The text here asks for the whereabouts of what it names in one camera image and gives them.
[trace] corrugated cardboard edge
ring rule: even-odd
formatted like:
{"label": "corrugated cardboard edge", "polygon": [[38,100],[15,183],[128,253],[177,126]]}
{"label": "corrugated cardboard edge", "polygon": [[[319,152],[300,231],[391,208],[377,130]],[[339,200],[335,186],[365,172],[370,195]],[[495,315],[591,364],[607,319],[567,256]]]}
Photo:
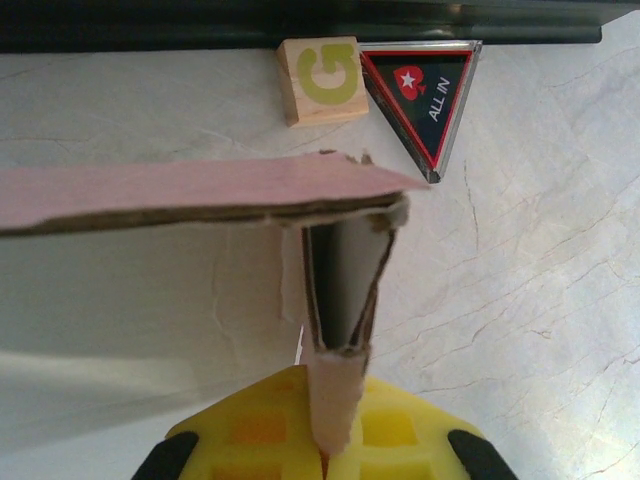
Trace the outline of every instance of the corrugated cardboard edge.
{"label": "corrugated cardboard edge", "polygon": [[0,237],[167,225],[231,222],[303,227],[358,221],[386,235],[383,252],[367,262],[375,274],[347,346],[314,341],[313,272],[306,270],[305,325],[314,438],[328,454],[344,449],[362,396],[377,285],[395,230],[406,217],[402,192],[421,181],[329,152],[281,159],[172,162],[107,167],[0,170]]}
{"label": "corrugated cardboard edge", "polygon": [[[311,229],[305,229],[303,232],[305,281],[309,310],[307,323],[304,327],[303,363],[307,364],[309,371],[312,433],[320,449],[329,455],[341,453],[350,441],[351,427],[363,394],[364,378],[369,363],[378,283],[391,255],[396,229],[406,221],[407,211],[408,201],[402,197],[385,212],[339,222],[354,224],[364,218],[366,220],[364,225],[370,229],[370,233],[379,235],[378,240],[383,242],[377,254],[364,256],[358,260],[359,262],[370,262],[372,275],[365,279],[368,282],[366,284],[366,298],[361,304],[357,322],[352,326],[352,337],[339,348],[328,346],[323,338],[322,328],[327,325],[326,322],[336,322],[340,319],[335,316],[321,318],[322,314],[318,308],[318,288],[322,288],[322,286],[317,285],[316,281],[323,280],[317,278],[314,272]],[[323,262],[340,261],[340,255],[336,255],[336,252],[329,253],[331,256],[322,259]],[[359,281],[352,277],[345,280],[353,281],[354,285]]]}
{"label": "corrugated cardboard edge", "polygon": [[340,153],[0,170],[0,236],[183,222],[313,224],[393,203],[421,182]]}

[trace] triangular plastic piece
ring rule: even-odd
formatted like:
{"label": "triangular plastic piece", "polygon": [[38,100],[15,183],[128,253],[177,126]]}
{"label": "triangular plastic piece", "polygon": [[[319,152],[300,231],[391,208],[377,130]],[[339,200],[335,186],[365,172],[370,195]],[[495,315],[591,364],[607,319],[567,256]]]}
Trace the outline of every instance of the triangular plastic piece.
{"label": "triangular plastic piece", "polygon": [[361,44],[367,89],[429,183],[444,175],[479,41]]}

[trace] red spade logo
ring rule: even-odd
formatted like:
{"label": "red spade logo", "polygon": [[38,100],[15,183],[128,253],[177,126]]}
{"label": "red spade logo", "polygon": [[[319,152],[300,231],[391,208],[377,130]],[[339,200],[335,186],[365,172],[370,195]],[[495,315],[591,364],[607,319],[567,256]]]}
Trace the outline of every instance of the red spade logo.
{"label": "red spade logo", "polygon": [[398,83],[400,92],[407,100],[415,100],[418,98],[418,91],[422,95],[427,89],[426,85],[422,85],[420,82],[424,79],[424,74],[420,67],[410,65],[406,67],[396,68],[393,71],[393,75]]}

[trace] torn cardboard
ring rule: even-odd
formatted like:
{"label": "torn cardboard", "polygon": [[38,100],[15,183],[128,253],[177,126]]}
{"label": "torn cardboard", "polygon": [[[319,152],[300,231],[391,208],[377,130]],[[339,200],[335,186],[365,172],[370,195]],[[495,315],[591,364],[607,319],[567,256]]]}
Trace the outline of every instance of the torn cardboard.
{"label": "torn cardboard", "polygon": [[8,169],[0,171],[0,236],[183,222],[300,229],[311,424],[319,447],[335,454],[362,396],[378,281],[406,220],[403,191],[423,186],[340,153]]}

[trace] yellow plastic object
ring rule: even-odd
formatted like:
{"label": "yellow plastic object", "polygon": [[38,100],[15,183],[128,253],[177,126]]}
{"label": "yellow plastic object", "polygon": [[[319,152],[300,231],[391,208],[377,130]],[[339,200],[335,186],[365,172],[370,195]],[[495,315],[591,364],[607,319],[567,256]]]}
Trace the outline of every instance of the yellow plastic object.
{"label": "yellow plastic object", "polygon": [[[469,480],[447,440],[472,425],[368,378],[347,450],[327,480]],[[171,429],[200,439],[180,480],[322,480],[310,430],[306,368],[287,368]]]}

